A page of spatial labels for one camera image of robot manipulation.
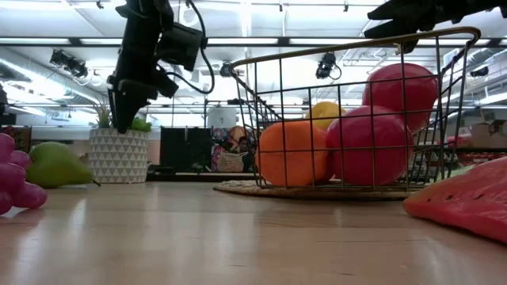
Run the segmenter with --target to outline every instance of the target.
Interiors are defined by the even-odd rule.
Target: potted plant
[[[125,134],[112,127],[111,108],[92,103],[98,114],[90,131],[90,170],[98,183],[143,183],[147,176],[148,133],[151,123],[135,118]]]

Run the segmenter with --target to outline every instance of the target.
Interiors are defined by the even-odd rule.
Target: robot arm
[[[150,104],[148,99],[157,99],[158,93],[172,98],[176,93],[178,85],[167,75],[181,76],[166,72],[159,60],[192,71],[198,52],[206,48],[202,18],[191,0],[186,4],[196,11],[203,31],[175,23],[167,0],[127,0],[116,8],[120,16],[127,18],[127,24],[116,69],[107,82],[112,124],[119,133],[127,131],[135,114]],[[212,88],[201,92],[210,93]]]

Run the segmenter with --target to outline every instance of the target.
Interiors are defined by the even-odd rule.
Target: watermelon slice
[[[410,215],[507,243],[507,158],[431,184],[403,207]]]

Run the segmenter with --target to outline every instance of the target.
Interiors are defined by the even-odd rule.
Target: yellow lemon
[[[341,109],[341,114],[345,114],[345,110]],[[333,102],[320,102],[315,104],[311,108],[311,116],[312,118],[326,118],[326,117],[339,117],[340,116],[340,107],[338,104]],[[307,113],[306,119],[310,119],[310,112]],[[313,120],[314,127],[318,127],[321,130],[327,131],[327,128],[333,123],[334,119],[324,119],[324,120]]]

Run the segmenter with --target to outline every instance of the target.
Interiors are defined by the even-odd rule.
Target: pink ball
[[[0,162],[7,162],[15,148],[16,143],[14,139],[9,135],[0,133]]]
[[[405,77],[414,78],[432,75],[431,71],[417,64],[405,63]],[[398,79],[402,77],[402,64],[396,63],[376,70],[368,78],[369,81]],[[407,111],[431,110],[438,97],[438,81],[436,77],[406,79],[405,103]],[[366,85],[363,93],[363,105],[371,105],[370,96],[373,95],[373,105],[382,106],[395,112],[403,111],[402,80],[392,82],[377,82]],[[406,125],[411,131],[418,131],[429,122],[431,112],[410,113],[406,116]]]
[[[25,182],[22,190],[13,197],[13,205],[15,207],[26,207],[37,209],[46,203],[48,194],[41,187]]]
[[[11,195],[20,191],[26,179],[26,171],[15,164],[0,162],[0,192]]]
[[[9,163],[27,169],[32,164],[32,161],[30,160],[30,156],[24,151],[15,150],[10,154]]]
[[[392,112],[373,106],[374,113]],[[328,128],[326,144],[329,148],[341,147],[340,126],[342,128],[343,147],[372,147],[372,117],[350,117],[371,115],[370,106],[362,106],[347,112],[336,119]],[[405,124],[398,115],[373,116],[375,146],[398,146],[375,150],[375,185],[395,182],[406,171],[405,139],[409,146],[409,156],[414,144],[410,129],[405,133]],[[373,185],[372,150],[343,150],[343,180],[354,185]],[[336,177],[341,177],[341,151],[335,150],[333,168]]]
[[[0,215],[4,215],[12,206],[10,194],[7,192],[0,192]]]

